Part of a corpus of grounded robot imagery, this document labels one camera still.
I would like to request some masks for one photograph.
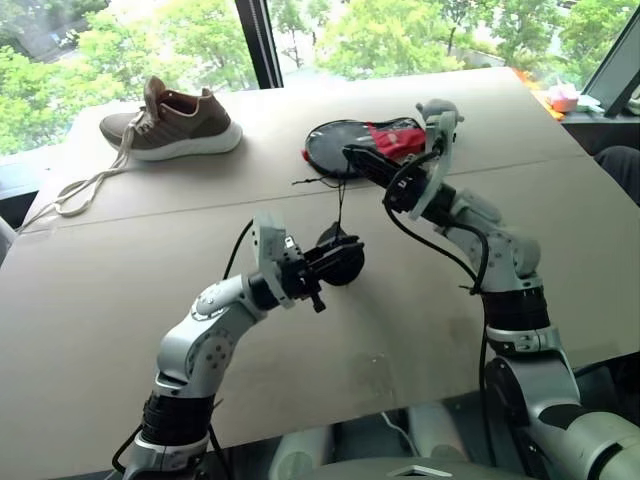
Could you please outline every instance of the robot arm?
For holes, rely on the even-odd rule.
[[[434,151],[446,154],[453,130],[444,128],[435,134]],[[528,448],[576,480],[635,478],[640,472],[640,429],[614,414],[581,406],[536,273],[538,243],[505,226],[499,211],[477,194],[456,192],[443,183],[437,165],[426,170],[399,166],[360,146],[347,146],[343,153],[356,171],[387,190],[388,208],[434,223],[436,231],[457,245],[476,271],[483,250],[478,234],[486,238],[488,263],[479,293],[487,339],[496,352],[486,367],[486,379],[501,399],[508,421],[530,439]],[[416,216],[416,205],[434,190]]]
[[[322,311],[319,280],[348,283],[364,262],[363,244],[336,229],[302,253],[283,227],[262,214],[254,219],[252,238],[260,271],[206,288],[163,338],[125,480],[146,472],[193,471],[206,452],[215,394],[242,335],[269,310],[289,308],[294,300],[311,298],[316,312]]]

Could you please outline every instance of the black cable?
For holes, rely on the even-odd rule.
[[[233,469],[229,466],[227,459],[224,458],[224,452],[222,451],[222,448],[220,447],[220,443],[216,438],[216,434],[213,431],[213,425],[210,424],[207,430],[209,431],[209,440],[211,441],[211,446],[213,447],[213,451],[215,452],[216,457],[218,457],[218,461],[220,462],[220,465],[222,465],[224,474],[226,475],[228,480],[234,480],[235,477],[234,477]]]
[[[468,232],[473,233],[476,237],[478,237],[478,240],[482,245],[480,267],[478,268],[478,276],[476,277],[476,280],[473,284],[473,288],[471,288],[471,291],[469,293],[471,293],[471,295],[480,293],[482,288],[482,282],[484,281],[484,276],[487,273],[487,266],[489,265],[489,242],[487,241],[487,236],[476,227],[473,227],[471,225],[465,225],[463,223],[452,222],[448,224],[447,227],[466,230]]]
[[[129,445],[133,443],[133,440],[135,440],[136,435],[140,430],[142,430],[142,425],[138,425],[138,427],[133,431],[133,433],[129,435],[129,438],[127,438],[124,441],[124,443],[120,445],[120,448],[116,450],[116,453],[113,454],[113,458],[111,458],[111,466],[113,467],[114,470],[118,471],[119,473],[124,473],[125,471],[124,465],[120,463],[120,457],[122,456],[124,451],[127,448],[129,448]]]
[[[238,249],[240,248],[240,244],[242,243],[242,239],[245,237],[249,229],[253,226],[253,219],[249,221],[240,232],[240,236],[236,240],[236,244],[233,246],[233,250],[231,251],[231,257],[229,257],[229,261],[227,262],[227,268],[224,270],[224,275],[222,276],[223,280],[229,278],[229,273],[231,272],[231,267],[233,266],[233,261],[236,259],[236,254],[238,253]]]
[[[458,266],[460,268],[462,268],[467,273],[467,275],[469,275],[469,277],[471,277],[471,280],[473,280],[474,282],[476,281],[477,276],[474,273],[474,271],[471,270],[471,268],[466,263],[464,263],[461,259],[456,257],[453,253],[445,250],[444,248],[439,247],[435,243],[431,243],[426,238],[421,237],[417,233],[415,233],[412,230],[409,230],[407,227],[405,227],[402,224],[402,222],[400,222],[400,220],[395,215],[395,213],[393,213],[393,210],[391,210],[391,207],[387,203],[384,204],[384,210],[385,210],[385,212],[387,212],[387,215],[389,216],[389,218],[395,224],[396,227],[398,227],[400,230],[402,230],[404,233],[409,235],[414,240],[422,243],[423,245],[426,245],[427,247],[435,250],[436,252],[440,253],[441,255],[444,255],[449,260],[453,260],[456,264],[458,264]]]
[[[487,453],[492,467],[497,466],[496,452],[493,449],[493,438],[491,435],[491,425],[489,424],[489,410],[487,408],[487,389],[484,379],[484,364],[487,359],[487,324],[484,324],[482,331],[482,343],[480,344],[480,361],[478,362],[478,384],[480,387],[480,409],[482,410],[482,425],[484,429],[484,440],[487,444]]]
[[[338,221],[336,225],[336,234],[333,239],[334,244],[338,242],[340,230],[342,229],[342,205],[344,204],[344,195],[347,193],[347,177],[351,169],[351,162],[347,161],[347,173],[340,179],[338,183]]]

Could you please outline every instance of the red cloth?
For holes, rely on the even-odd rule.
[[[376,148],[392,160],[424,151],[427,136],[420,128],[378,130],[372,123],[367,123],[367,127]]]

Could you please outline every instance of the brown sneaker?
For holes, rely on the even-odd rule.
[[[233,150],[242,138],[240,125],[210,90],[196,97],[167,90],[157,77],[144,87],[143,113],[118,113],[100,122],[100,131],[116,149],[120,148],[127,125],[139,115],[133,127],[129,155],[138,160],[167,160],[185,155],[206,155]]]

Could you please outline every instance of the cable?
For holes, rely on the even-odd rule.
[[[120,448],[118,448],[118,450],[116,450],[116,453],[113,454],[113,458],[111,459],[111,465],[113,466],[113,469],[115,471],[117,471],[119,473],[124,473],[125,467],[119,461],[120,460],[120,456],[129,447],[129,445],[131,445],[133,443],[133,440],[136,438],[136,435],[138,434],[138,432],[140,430],[142,430],[142,425],[138,425],[136,427],[136,429],[133,431],[133,433],[131,433],[131,435],[129,435],[129,438],[127,438],[124,441],[124,443],[122,445],[120,445]]]
[[[389,218],[395,224],[396,227],[398,227],[400,230],[402,230],[404,233],[409,235],[414,240],[422,243],[423,245],[426,245],[427,247],[435,250],[436,252],[440,253],[441,255],[444,255],[449,260],[453,260],[460,268],[462,268],[466,272],[467,275],[469,275],[469,277],[471,277],[471,280],[473,280],[474,282],[476,281],[477,276],[474,273],[474,271],[471,270],[471,268],[466,263],[464,263],[460,258],[456,257],[453,253],[445,250],[444,248],[439,247],[435,243],[431,243],[429,240],[427,240],[424,237],[421,237],[420,235],[418,235],[417,233],[413,232],[412,230],[409,230],[407,227],[405,227],[402,224],[402,222],[400,222],[400,220],[395,215],[395,213],[393,213],[393,210],[391,210],[391,207],[388,204],[386,204],[386,203],[384,204],[384,209],[385,209],[385,212],[387,212],[387,215],[389,216]]]
[[[414,457],[419,457],[420,454],[418,453],[418,450],[416,449],[416,446],[413,444],[413,442],[409,438],[409,435],[407,435],[407,432],[402,430],[399,426],[394,425],[393,423],[391,423],[391,420],[389,420],[389,417],[387,416],[387,412],[380,412],[380,415],[382,415],[382,418],[384,418],[385,423],[387,425],[389,425],[389,428],[394,429],[396,432],[398,432],[400,435],[402,435],[402,438],[404,438],[405,441],[409,444],[409,448],[411,448],[411,453],[413,454],[413,456]]]
[[[231,272],[231,267],[233,266],[233,261],[236,259],[236,254],[238,253],[238,249],[240,248],[240,244],[242,243],[242,239],[245,237],[249,229],[253,226],[253,219],[249,221],[240,232],[240,236],[236,240],[236,244],[233,246],[233,250],[231,251],[231,257],[229,257],[229,261],[227,262],[227,268],[224,269],[224,275],[222,276],[223,280],[229,278],[229,273]]]
[[[220,465],[222,465],[224,474],[226,475],[228,480],[234,480],[235,477],[234,477],[233,469],[229,466],[227,459],[224,458],[224,452],[222,451],[222,448],[220,447],[220,443],[218,443],[218,439],[216,438],[216,434],[213,431],[213,425],[209,424],[209,427],[207,428],[207,430],[209,431],[209,440],[211,441],[211,446],[213,447],[213,451],[215,452],[216,457],[218,457],[218,461],[220,462]]]
[[[116,473],[118,473],[117,470],[112,470],[111,473],[104,477],[102,480],[111,480]]]
[[[473,227],[471,225],[465,225],[464,223],[452,222],[448,224],[447,227],[466,230],[468,232],[473,233],[476,237],[478,237],[478,240],[482,245],[480,267],[478,268],[478,276],[476,277],[473,287],[471,288],[471,291],[469,293],[471,295],[480,293],[482,290],[482,282],[484,281],[484,276],[487,273],[487,266],[489,264],[489,242],[487,241],[487,236],[476,227]]]
[[[492,467],[497,466],[496,452],[493,449],[491,425],[489,424],[489,410],[487,408],[487,390],[484,379],[484,364],[487,358],[487,324],[482,331],[482,343],[480,344],[480,361],[478,362],[478,386],[480,387],[480,408],[482,410],[482,425],[484,428],[484,440],[487,444],[487,453]]]

